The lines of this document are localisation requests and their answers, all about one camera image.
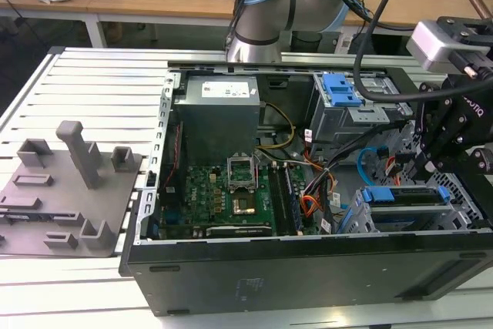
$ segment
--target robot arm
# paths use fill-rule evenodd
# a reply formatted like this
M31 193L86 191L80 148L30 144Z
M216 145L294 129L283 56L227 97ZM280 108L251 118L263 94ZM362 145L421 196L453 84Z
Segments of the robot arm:
M420 22L408 50L428 71L447 73L439 86L423 83L422 92L452 89L493 76L490 50L493 46L491 19L440 17L437 22ZM409 176L427 180L432 171L464 174L492 174L493 153L477 148L493 141L493 89L436 101L420 102L415 132L421 152L413 161Z
M245 0L228 45L228 62L280 62L283 30L314 31L342 23L347 7L341 0Z

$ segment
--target white sticker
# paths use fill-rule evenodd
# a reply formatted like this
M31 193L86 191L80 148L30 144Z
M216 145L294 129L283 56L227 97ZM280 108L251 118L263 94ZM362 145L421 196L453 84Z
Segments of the white sticker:
M305 129L305 142L311 143L311 130Z
M205 81L202 83L203 98L249 98L248 82Z
M330 205L340 208L340 194L339 193L332 193L332 200L330 202Z
M322 219L322 224L320 226L329 234L332 231L332 225L330 225L325 219Z
M25 215L6 215L9 219L29 220L29 216Z

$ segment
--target gray plastic holder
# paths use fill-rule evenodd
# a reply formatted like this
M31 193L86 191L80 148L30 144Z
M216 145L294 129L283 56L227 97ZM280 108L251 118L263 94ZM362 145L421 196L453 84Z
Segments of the gray plastic holder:
M66 150L28 139L22 163L0 192L0 254L111 256L142 156L127 147L101 153L82 124L63 121Z

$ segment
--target motherboard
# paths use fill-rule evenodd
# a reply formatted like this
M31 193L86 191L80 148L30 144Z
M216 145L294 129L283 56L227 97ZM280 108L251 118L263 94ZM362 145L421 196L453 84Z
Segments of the motherboard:
M254 190L243 187L232 190L231 187L231 181L247 183L250 180L248 163L238 163L231 168L232 172L228 173L226 165L189 166L183 205L179 209L163 209L161 237L228 237L233 231L276 236L304 228L299 196L306 183L300 166L276 169L271 165L256 165ZM315 233L308 225L305 229Z

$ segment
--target blue cable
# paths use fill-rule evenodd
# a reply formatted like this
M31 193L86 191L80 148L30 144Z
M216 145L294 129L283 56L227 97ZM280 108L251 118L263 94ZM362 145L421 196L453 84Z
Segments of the blue cable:
M376 153L377 152L377 148L373 147L373 146L369 146L367 148L363 148L360 152L360 154L358 154L357 156L357 160L356 160L356 168L357 168L357 173L360 174L361 176L361 179L363 179L363 181L367 184L367 185L371 185L371 186L374 186L375 183L373 181L371 181L367 174L364 172L363 170L363 164L361 163L361 160L363 159L363 155L366 153L366 152L374 152Z

